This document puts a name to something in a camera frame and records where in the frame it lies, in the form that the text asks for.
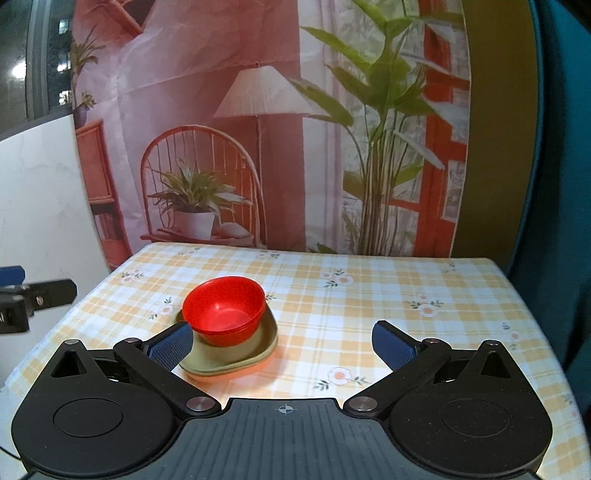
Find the green square plate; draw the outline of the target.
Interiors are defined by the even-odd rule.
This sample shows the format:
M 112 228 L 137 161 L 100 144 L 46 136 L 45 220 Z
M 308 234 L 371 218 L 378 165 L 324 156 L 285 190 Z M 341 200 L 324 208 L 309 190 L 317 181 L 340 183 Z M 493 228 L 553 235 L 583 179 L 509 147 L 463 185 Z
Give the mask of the green square plate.
M 249 364 L 252 360 L 264 358 L 276 350 L 279 341 L 279 328 L 270 307 L 266 307 L 259 327 L 252 337 L 235 346 L 216 347 L 208 344 L 193 331 L 190 353 L 179 363 L 187 369 L 200 372 L 219 372 L 226 368 L 236 368 Z

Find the red bowl front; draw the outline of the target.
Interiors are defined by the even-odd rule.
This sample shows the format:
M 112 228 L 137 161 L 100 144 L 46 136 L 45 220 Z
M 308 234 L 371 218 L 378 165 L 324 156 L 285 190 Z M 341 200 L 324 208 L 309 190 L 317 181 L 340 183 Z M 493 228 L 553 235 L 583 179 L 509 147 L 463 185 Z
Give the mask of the red bowl front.
M 194 332 L 215 347 L 232 347 L 256 333 L 266 294 L 252 279 L 225 276 L 201 283 L 186 296 L 181 314 Z

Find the orange square plate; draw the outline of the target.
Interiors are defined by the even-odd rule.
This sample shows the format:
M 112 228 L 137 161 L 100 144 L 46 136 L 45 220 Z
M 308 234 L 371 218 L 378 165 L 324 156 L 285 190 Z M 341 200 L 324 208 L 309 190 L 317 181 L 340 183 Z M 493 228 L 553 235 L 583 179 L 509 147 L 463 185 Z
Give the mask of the orange square plate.
M 249 364 L 245 364 L 236 368 L 226 368 L 219 372 L 200 372 L 197 370 L 187 369 L 184 366 L 181 366 L 183 372 L 190 378 L 202 381 L 205 383 L 214 383 L 214 382 L 222 382 L 222 381 L 229 381 L 239 377 L 252 375 L 263 369 L 266 369 L 266 366 L 273 361 L 274 357 L 276 357 L 276 352 L 270 353 L 264 358 L 260 358 L 257 360 L 252 360 Z

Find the yellow plaid tablecloth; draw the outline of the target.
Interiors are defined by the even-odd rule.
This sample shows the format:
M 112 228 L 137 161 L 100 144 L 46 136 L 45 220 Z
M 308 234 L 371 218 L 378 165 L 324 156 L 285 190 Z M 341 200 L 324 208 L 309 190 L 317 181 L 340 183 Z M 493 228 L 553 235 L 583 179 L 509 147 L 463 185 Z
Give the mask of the yellow plaid tablecloth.
M 276 252 L 176 243 L 148 245 L 81 299 L 9 375 L 15 400 L 68 338 L 108 348 L 167 327 L 189 291 L 226 275 L 258 282 L 279 327 L 265 366 L 212 385 L 231 397 L 345 400 L 388 370 L 370 346 L 386 320 L 422 339 L 457 349 L 501 341 L 543 401 L 554 429 L 539 473 L 586 479 L 590 454 L 568 382 L 524 302 L 488 259 L 413 259 Z

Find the printed room backdrop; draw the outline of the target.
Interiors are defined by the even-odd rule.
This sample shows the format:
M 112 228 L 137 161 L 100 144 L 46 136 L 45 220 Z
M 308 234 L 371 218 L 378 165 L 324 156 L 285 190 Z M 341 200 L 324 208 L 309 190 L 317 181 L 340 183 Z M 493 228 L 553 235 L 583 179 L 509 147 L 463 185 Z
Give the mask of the printed room backdrop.
M 102 253 L 148 243 L 448 257 L 459 1 L 80 1 L 75 133 Z

